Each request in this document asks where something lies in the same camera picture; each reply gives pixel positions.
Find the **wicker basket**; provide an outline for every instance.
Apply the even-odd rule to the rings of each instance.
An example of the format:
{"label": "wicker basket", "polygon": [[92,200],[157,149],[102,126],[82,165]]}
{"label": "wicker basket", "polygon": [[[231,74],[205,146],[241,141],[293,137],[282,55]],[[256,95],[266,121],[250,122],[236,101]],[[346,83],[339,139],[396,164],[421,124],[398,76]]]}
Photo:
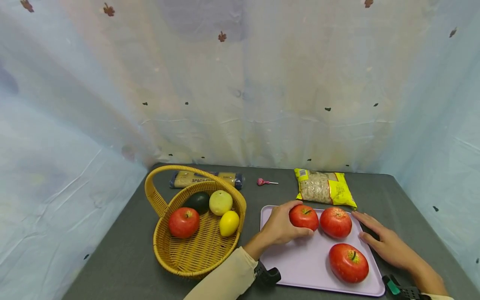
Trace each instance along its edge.
{"label": "wicker basket", "polygon": [[[199,182],[186,187],[167,204],[153,184],[153,177],[166,170],[195,172],[214,181]],[[200,228],[192,237],[178,239],[170,234],[168,219],[190,196],[196,192],[211,195],[218,190],[224,190],[232,196],[233,209],[240,216],[240,225],[235,235],[222,237],[218,227],[220,217],[210,210],[200,216]],[[153,235],[153,250],[157,260],[167,271],[182,277],[201,278],[224,262],[235,249],[243,228],[247,204],[242,194],[223,179],[191,167],[163,166],[148,174],[145,194],[160,217]]]}

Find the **lavender cutting board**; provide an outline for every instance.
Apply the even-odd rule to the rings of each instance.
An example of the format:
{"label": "lavender cutting board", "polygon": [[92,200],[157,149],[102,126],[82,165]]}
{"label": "lavender cutting board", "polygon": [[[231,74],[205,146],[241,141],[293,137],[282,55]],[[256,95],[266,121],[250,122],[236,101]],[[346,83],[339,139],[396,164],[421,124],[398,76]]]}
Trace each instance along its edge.
{"label": "lavender cutting board", "polygon": [[[267,205],[262,208],[260,229],[267,222],[274,207]],[[315,209],[318,217],[322,211],[323,209]],[[369,246],[358,237],[362,232],[360,223],[353,217],[351,219],[352,232],[345,239],[334,240],[319,229],[315,231],[312,238],[296,239],[285,245],[270,247],[260,260],[267,270],[276,267],[280,271],[282,279],[277,284],[380,297],[385,293],[382,275]],[[332,273],[328,252],[337,243],[350,244],[367,258],[370,271],[365,280],[357,284],[349,284]]]}

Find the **light blue curtain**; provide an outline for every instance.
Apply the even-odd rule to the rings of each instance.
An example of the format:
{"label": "light blue curtain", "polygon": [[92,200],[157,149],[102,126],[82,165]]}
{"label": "light blue curtain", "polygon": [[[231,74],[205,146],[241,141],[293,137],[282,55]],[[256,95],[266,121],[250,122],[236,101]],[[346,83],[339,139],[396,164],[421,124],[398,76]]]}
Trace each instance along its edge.
{"label": "light blue curtain", "polygon": [[155,162],[394,175],[480,288],[480,2],[365,6],[0,2],[0,298],[59,299]]}

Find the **sleeve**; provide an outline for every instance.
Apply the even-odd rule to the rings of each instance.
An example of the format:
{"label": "sleeve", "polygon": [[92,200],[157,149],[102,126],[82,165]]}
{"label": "sleeve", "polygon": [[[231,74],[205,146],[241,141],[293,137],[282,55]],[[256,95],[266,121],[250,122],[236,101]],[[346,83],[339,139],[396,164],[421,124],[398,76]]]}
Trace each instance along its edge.
{"label": "sleeve", "polygon": [[432,295],[432,294],[425,294],[425,293],[422,293],[422,294],[430,296],[432,300],[454,300],[452,297],[449,297],[449,296],[439,296],[439,295]]}
{"label": "sleeve", "polygon": [[184,300],[235,300],[252,285],[257,264],[240,247],[200,281]]}

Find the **plastic bag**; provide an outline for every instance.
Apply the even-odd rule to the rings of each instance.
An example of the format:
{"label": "plastic bag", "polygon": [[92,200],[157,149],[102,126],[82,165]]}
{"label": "plastic bag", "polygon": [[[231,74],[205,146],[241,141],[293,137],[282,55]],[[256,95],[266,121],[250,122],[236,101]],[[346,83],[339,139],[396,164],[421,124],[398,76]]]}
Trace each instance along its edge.
{"label": "plastic bag", "polygon": [[297,199],[333,205],[349,205],[357,209],[344,173],[321,173],[295,169],[299,184]]}

